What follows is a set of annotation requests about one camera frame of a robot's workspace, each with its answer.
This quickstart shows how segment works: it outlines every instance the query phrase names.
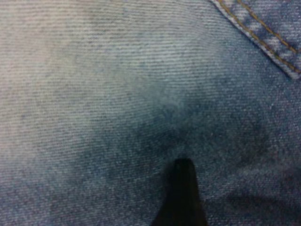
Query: orange stitching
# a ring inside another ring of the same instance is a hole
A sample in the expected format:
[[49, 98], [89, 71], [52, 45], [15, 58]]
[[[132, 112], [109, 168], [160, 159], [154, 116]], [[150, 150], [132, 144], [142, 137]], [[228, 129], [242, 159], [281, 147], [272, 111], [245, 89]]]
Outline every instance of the orange stitching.
[[294, 49], [293, 47], [291, 47], [283, 38], [281, 38], [281, 36], [275, 32], [272, 31], [272, 29], [270, 29], [261, 19], [259, 19], [254, 12], [246, 5], [244, 4], [241, 0], [237, 0], [239, 2], [239, 4], [244, 7], [246, 10], [248, 10], [248, 12], [251, 14], [251, 16], [257, 20], [259, 23], [261, 23], [262, 26], [264, 26], [264, 28], [271, 33], [272, 35], [276, 36], [282, 44], [284, 44], [286, 47], [288, 47], [293, 53], [297, 53], [299, 52], [298, 50]]
[[263, 45], [271, 54], [273, 54], [276, 59], [278, 59], [280, 62], [282, 62], [283, 64], [287, 65], [289, 68], [291, 68], [292, 70], [294, 70], [297, 73], [301, 73], [301, 70], [299, 70], [298, 68], [296, 68], [295, 66], [293, 66], [292, 64], [290, 64], [289, 62], [283, 60], [282, 58], [280, 58], [280, 56], [278, 56], [265, 42], [263, 42], [262, 40], [260, 40], [251, 30], [249, 30], [247, 27], [245, 27], [240, 20], [233, 14], [231, 13], [231, 11], [227, 8], [227, 6], [225, 6], [222, 2], [223, 0], [218, 0], [219, 4], [221, 5], [221, 7], [231, 16], [233, 17], [233, 19], [235, 19], [235, 21], [244, 29], [246, 30], [248, 33], [250, 33], [250, 35], [256, 39], [261, 45]]

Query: black tip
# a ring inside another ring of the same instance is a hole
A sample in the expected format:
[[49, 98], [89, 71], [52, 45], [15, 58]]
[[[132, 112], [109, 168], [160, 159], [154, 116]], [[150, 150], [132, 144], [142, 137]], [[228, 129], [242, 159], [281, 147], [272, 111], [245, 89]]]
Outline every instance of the black tip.
[[152, 226], [208, 226], [191, 159], [175, 160], [169, 185], [166, 199]]

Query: faded denim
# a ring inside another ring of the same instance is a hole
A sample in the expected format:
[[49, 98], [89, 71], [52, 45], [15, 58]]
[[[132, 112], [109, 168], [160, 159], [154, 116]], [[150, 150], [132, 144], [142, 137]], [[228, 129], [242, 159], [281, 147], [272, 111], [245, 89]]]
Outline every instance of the faded denim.
[[0, 30], [0, 225], [149, 226], [183, 156], [209, 225], [301, 224], [298, 73], [221, 1], [1, 1]]

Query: worn denim patch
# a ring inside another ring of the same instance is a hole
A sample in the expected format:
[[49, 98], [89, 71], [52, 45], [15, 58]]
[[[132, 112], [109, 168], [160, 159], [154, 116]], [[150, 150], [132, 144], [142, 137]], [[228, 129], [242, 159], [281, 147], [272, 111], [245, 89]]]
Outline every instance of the worn denim patch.
[[292, 79], [301, 77], [301, 2], [290, 0], [212, 0]]

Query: jeans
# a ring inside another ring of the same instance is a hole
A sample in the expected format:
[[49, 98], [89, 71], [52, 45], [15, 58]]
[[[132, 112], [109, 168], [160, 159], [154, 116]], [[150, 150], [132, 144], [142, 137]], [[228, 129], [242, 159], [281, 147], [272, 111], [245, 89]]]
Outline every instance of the jeans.
[[0, 225], [149, 226], [180, 157], [209, 225], [301, 224], [300, 8], [274, 2], [0, 2]]

